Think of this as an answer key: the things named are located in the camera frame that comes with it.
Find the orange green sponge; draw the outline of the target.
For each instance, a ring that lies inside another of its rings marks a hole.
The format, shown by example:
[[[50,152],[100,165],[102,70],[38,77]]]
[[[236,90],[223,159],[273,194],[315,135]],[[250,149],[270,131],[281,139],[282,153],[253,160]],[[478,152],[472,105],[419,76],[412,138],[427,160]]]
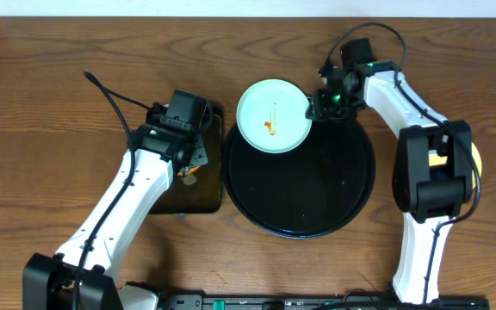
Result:
[[[178,177],[186,177],[189,174],[193,174],[195,171],[197,171],[200,168],[200,165],[198,166],[193,166],[193,167],[183,167],[178,173]]]

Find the light blue plate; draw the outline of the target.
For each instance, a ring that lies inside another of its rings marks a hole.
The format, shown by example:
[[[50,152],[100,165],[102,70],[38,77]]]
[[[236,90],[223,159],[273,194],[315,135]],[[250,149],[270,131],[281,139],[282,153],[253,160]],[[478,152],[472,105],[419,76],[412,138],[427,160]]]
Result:
[[[237,126],[246,142],[259,151],[289,152],[310,132],[308,108],[307,96],[296,85],[281,79],[262,80],[240,97]]]

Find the yellow plate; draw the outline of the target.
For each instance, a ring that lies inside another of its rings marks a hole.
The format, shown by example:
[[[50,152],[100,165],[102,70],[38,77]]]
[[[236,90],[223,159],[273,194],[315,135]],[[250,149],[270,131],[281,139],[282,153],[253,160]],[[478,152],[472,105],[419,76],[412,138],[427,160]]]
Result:
[[[481,176],[482,173],[482,162],[481,162],[481,155],[475,146],[474,143],[471,144],[471,153],[473,160],[476,164],[476,167],[478,169],[478,175]],[[429,151],[428,154],[428,162],[429,166],[432,167],[438,167],[441,165],[446,165],[447,164],[447,157],[446,156],[439,156],[436,151]]]

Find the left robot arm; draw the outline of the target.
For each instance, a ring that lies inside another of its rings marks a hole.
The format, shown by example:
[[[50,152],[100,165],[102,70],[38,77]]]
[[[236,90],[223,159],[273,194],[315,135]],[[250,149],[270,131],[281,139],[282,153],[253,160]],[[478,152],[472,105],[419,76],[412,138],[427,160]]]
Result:
[[[117,288],[135,235],[175,178],[208,161],[202,133],[145,124],[128,136],[120,169],[85,222],[51,257],[35,253],[22,274],[25,309],[155,309],[143,283]]]

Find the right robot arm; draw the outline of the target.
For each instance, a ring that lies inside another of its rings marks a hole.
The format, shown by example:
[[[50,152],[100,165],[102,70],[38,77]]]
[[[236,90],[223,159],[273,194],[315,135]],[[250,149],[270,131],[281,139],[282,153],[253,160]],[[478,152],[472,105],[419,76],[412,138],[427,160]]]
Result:
[[[398,140],[392,190],[404,216],[393,289],[403,303],[431,304],[451,227],[466,202],[479,200],[479,168],[465,121],[449,121],[408,84],[392,61],[362,59],[319,69],[324,89],[310,100],[312,121],[344,121],[373,109]]]

